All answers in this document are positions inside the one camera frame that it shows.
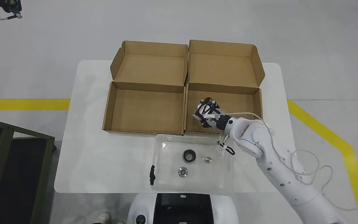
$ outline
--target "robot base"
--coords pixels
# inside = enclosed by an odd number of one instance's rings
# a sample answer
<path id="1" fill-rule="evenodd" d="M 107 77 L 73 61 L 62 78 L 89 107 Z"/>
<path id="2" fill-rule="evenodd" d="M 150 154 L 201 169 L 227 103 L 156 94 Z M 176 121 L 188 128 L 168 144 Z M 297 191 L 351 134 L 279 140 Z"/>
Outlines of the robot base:
<path id="1" fill-rule="evenodd" d="M 127 224 L 239 224 L 231 197 L 205 194 L 140 193 L 134 198 Z"/>

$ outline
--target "black ring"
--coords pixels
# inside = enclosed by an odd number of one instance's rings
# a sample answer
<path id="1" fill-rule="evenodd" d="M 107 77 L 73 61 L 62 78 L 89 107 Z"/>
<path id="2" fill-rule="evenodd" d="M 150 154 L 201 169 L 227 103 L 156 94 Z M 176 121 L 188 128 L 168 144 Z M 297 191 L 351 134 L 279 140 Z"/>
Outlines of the black ring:
<path id="1" fill-rule="evenodd" d="M 188 160 L 186 158 L 187 155 L 191 155 L 192 158 L 191 160 Z M 194 150 L 185 150 L 184 153 L 183 153 L 183 160 L 184 162 L 194 162 L 194 160 L 196 159 L 196 153 L 194 152 Z"/>

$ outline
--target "floor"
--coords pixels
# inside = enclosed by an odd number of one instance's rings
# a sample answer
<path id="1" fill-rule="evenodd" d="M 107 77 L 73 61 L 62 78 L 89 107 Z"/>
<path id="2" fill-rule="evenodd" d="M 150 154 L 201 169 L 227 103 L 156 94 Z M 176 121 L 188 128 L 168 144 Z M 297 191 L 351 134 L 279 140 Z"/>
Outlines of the floor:
<path id="1" fill-rule="evenodd" d="M 112 59 L 123 40 L 254 43 L 263 62 L 281 65 L 287 98 L 358 154 L 356 0 L 34 0 L 22 8 L 23 19 L 0 21 L 0 99 L 68 99 L 77 64 Z M 66 111 L 0 111 L 2 122 L 55 136 L 59 148 L 66 118 Z M 355 206 L 338 149 L 296 117 L 291 122 L 296 148 L 313 151 L 335 170 L 327 195 L 340 206 Z M 326 177 L 323 172 L 316 184 Z M 133 197 L 59 194 L 50 184 L 44 223 L 91 223 L 102 211 L 119 221 Z M 234 199 L 241 223 L 301 223 L 278 193 Z M 341 213 L 348 223 L 358 219 L 357 211 Z"/>

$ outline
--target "metal bearing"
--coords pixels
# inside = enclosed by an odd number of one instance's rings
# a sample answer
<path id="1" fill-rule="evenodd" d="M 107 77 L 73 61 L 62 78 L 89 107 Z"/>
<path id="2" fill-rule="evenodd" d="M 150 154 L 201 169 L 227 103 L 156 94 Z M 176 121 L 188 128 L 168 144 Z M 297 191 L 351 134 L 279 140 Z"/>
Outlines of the metal bearing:
<path id="1" fill-rule="evenodd" d="M 178 169 L 178 175 L 181 178 L 186 178 L 188 176 L 188 169 L 186 167 L 179 167 Z"/>
<path id="2" fill-rule="evenodd" d="M 195 159 L 196 159 L 196 153 L 194 152 L 194 150 L 187 149 L 184 151 L 184 153 L 183 153 L 184 162 L 189 164 L 191 162 L 194 162 Z"/>

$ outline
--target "round metal part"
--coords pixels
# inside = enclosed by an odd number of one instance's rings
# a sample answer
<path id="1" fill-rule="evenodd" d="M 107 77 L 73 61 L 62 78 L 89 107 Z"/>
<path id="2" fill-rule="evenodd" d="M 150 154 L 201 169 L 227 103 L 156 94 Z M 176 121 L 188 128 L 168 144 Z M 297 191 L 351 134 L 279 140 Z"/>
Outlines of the round metal part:
<path id="1" fill-rule="evenodd" d="M 211 157 L 205 157 L 204 159 L 203 159 L 207 164 L 209 164 L 209 163 L 211 163 L 212 162 L 212 159 L 211 159 Z"/>
<path id="2" fill-rule="evenodd" d="M 191 149 L 187 149 L 184 151 L 183 153 L 183 160 L 184 162 L 186 163 L 191 163 L 191 162 L 194 162 L 196 159 L 196 153 L 194 152 L 194 150 L 191 150 Z"/>
<path id="3" fill-rule="evenodd" d="M 186 167 L 180 167 L 178 169 L 178 175 L 181 178 L 186 178 L 188 176 L 188 169 Z"/>

